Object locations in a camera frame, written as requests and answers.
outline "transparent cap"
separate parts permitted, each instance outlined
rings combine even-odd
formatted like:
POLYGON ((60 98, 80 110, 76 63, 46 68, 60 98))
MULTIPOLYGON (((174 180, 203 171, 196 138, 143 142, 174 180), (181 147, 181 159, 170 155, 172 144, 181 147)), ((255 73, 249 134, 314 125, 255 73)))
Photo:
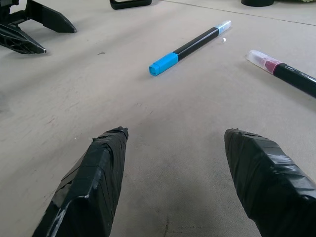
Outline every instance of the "transparent cap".
POLYGON ((218 35, 226 31, 231 25, 232 25, 232 21, 224 21, 221 24, 215 26, 219 30, 218 35))
POLYGON ((273 74, 276 66, 282 63, 281 61, 273 57, 270 57, 262 52, 259 52, 257 50, 249 51, 247 55, 247 60, 249 60, 253 64, 257 65, 258 67, 266 70, 267 72, 271 74, 273 74))

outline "pen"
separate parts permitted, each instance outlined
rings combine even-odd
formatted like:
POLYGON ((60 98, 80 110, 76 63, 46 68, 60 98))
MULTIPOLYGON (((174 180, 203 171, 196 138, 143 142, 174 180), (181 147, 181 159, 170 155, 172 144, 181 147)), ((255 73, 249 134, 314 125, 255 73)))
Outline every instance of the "pen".
POLYGON ((316 79, 257 50, 247 59, 258 67, 316 98, 316 79))
POLYGON ((209 29, 202 35, 196 37, 194 40, 178 48, 176 51, 167 54, 166 56, 159 59, 149 67, 150 74, 153 76, 157 76, 160 73, 166 71, 168 68, 171 68, 181 59, 184 59, 186 56, 193 53, 198 48, 201 48, 203 45, 210 42, 212 39, 218 37, 225 30, 227 30, 231 26, 231 24, 232 21, 224 21, 222 24, 219 24, 209 29))

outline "black base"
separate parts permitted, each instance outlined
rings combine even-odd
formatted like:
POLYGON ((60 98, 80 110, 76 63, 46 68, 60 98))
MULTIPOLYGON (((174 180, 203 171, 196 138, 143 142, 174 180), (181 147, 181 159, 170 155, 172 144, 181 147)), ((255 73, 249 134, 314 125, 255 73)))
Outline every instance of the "black base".
POLYGON ((275 0, 241 0, 241 3, 246 6, 270 6, 275 0))
POLYGON ((111 7, 114 10, 138 7, 138 6, 148 6, 152 4, 152 0, 129 0, 129 1, 115 1, 110 0, 111 7))
POLYGON ((23 32, 18 24, 27 20, 35 20, 43 26, 59 33, 75 33, 73 24, 60 12, 48 8, 33 0, 28 0, 25 10, 10 14, 14 4, 2 5, 0 0, 0 45, 22 54, 46 53, 46 49, 23 32))

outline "table surface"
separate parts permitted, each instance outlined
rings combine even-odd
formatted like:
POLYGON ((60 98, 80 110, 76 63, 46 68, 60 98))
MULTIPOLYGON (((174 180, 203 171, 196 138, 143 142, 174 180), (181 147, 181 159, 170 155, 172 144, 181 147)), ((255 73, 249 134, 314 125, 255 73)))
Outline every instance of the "table surface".
POLYGON ((21 28, 47 54, 0 48, 1 236, 31 236, 91 138, 117 126, 130 138, 112 237, 259 237, 229 172, 229 128, 276 141, 316 180, 316 99, 245 58, 257 49, 316 76, 316 2, 155 0, 120 11, 107 0, 40 2, 78 32, 28 21, 21 28), (149 74, 225 20, 220 37, 149 74))

